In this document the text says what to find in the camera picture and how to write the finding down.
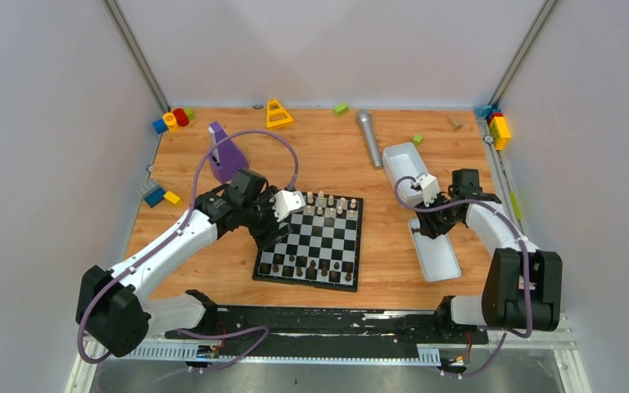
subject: gray wall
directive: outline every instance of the gray wall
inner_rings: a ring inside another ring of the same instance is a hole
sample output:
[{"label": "gray wall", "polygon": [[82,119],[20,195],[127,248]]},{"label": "gray wall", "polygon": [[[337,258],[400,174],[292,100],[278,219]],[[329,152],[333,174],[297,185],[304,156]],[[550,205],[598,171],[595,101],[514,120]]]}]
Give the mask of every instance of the gray wall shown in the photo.
[{"label": "gray wall", "polygon": [[591,385],[629,391],[629,3],[562,2],[503,109],[527,234],[563,257]]},{"label": "gray wall", "polygon": [[122,256],[158,115],[99,1],[0,0],[0,392],[63,390],[81,274]]},{"label": "gray wall", "polygon": [[542,0],[120,0],[171,105],[487,102]]}]

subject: wooden table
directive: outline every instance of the wooden table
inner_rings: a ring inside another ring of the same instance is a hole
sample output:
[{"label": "wooden table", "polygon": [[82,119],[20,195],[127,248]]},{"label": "wooden table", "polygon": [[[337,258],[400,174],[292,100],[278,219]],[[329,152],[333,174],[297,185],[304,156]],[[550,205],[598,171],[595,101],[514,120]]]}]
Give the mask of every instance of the wooden table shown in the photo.
[{"label": "wooden table", "polygon": [[[187,208],[194,170],[210,145],[206,131],[210,122],[218,120],[228,134],[265,126],[265,110],[195,112],[197,118],[188,127],[165,133],[152,172],[165,190],[183,198],[183,206],[162,202],[151,209],[143,203],[127,255],[138,252],[163,233]],[[452,230],[450,239],[462,277],[436,283],[424,281],[408,229],[414,213],[396,202],[384,170],[375,170],[370,164],[355,111],[341,117],[330,109],[293,109],[290,113],[295,124],[275,132],[292,144],[300,158],[297,188],[364,198],[358,291],[253,281],[256,245],[247,230],[240,228],[196,253],[157,288],[154,297],[177,296],[187,289],[198,289],[218,304],[435,309],[445,295],[481,293],[490,256],[478,237],[461,224]],[[450,115],[464,122],[462,129],[452,130],[447,123]],[[443,190],[451,183],[452,170],[476,168],[484,191],[494,192],[471,111],[372,111],[372,116],[380,152],[420,134],[423,142],[419,153]],[[250,161],[250,169],[266,176],[273,185],[287,184],[293,171],[292,158],[280,143],[258,135],[235,141]],[[216,185],[210,169],[204,168],[199,193]]]}]

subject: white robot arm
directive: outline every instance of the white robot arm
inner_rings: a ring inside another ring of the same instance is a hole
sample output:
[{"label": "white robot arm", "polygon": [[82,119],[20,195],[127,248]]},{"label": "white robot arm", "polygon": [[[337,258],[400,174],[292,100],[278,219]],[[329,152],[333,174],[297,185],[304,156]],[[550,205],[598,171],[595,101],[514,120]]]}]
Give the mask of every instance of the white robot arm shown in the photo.
[{"label": "white robot arm", "polygon": [[[483,192],[477,170],[452,172],[452,184],[447,193],[439,192],[437,179],[428,174],[418,176],[413,187],[423,191],[423,204],[415,208],[422,235],[434,239],[447,234],[456,224],[464,223],[493,256],[481,295],[443,299],[437,311],[445,316],[446,322],[524,328],[527,326],[526,286],[531,295],[528,306],[532,311],[533,328],[551,331],[558,326],[563,270],[560,257],[540,250],[509,222],[500,199]],[[528,264],[528,282],[523,274],[525,263]]]},{"label": "white robot arm", "polygon": [[[249,228],[260,249],[287,236],[290,229],[283,220],[305,206],[302,193],[279,191],[274,186],[264,190],[265,182],[263,176],[240,169],[229,185],[197,197],[194,209],[185,211],[136,255],[107,271],[93,266],[81,282],[76,321],[80,323],[84,310],[102,287],[128,270],[130,273],[100,300],[85,326],[113,355],[128,354],[144,337],[196,327],[206,311],[205,303],[210,301],[202,293],[188,291],[175,298],[148,298],[188,258],[239,226]],[[160,250],[134,267],[138,259],[163,242]]]}]

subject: white tray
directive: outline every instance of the white tray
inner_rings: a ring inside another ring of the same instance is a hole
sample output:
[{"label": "white tray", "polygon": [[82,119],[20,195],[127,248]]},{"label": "white tray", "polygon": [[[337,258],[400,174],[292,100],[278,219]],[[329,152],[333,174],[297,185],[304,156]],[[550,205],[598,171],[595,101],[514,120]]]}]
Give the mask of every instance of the white tray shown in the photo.
[{"label": "white tray", "polygon": [[414,239],[416,255],[421,263],[425,281],[436,282],[461,277],[462,270],[459,268],[459,261],[450,239],[446,235],[431,239],[411,231],[418,228],[419,219],[409,221],[409,231],[411,238]]}]

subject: wooden block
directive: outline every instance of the wooden block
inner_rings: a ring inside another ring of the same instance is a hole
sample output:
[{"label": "wooden block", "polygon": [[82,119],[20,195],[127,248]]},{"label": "wooden block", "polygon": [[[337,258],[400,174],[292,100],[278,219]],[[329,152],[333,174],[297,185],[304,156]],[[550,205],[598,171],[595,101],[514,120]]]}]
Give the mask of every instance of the wooden block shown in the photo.
[{"label": "wooden block", "polygon": [[266,129],[280,129],[293,124],[293,118],[278,100],[269,100],[266,104]]},{"label": "wooden block", "polygon": [[172,111],[175,119],[177,119],[177,124],[179,127],[187,127],[189,125],[189,118],[187,117],[187,113],[184,112],[184,109],[177,108]]},{"label": "wooden block", "polygon": [[167,125],[167,129],[170,131],[177,131],[179,129],[179,124],[177,124],[177,119],[174,117],[172,112],[167,112],[163,115],[163,120],[165,121],[165,125]]},{"label": "wooden block", "polygon": [[342,102],[342,103],[338,104],[334,108],[334,115],[336,115],[336,116],[343,115],[346,112],[348,112],[348,103],[347,102]]},{"label": "wooden block", "polygon": [[177,196],[177,194],[175,194],[172,191],[168,191],[165,193],[165,195],[163,195],[163,197],[171,204],[175,205],[175,206],[180,206],[182,205],[182,198],[180,198],[179,196]]},{"label": "wooden block", "polygon": [[448,117],[447,123],[450,123],[450,127],[452,127],[454,131],[461,129],[463,125],[462,120],[456,116]]}]

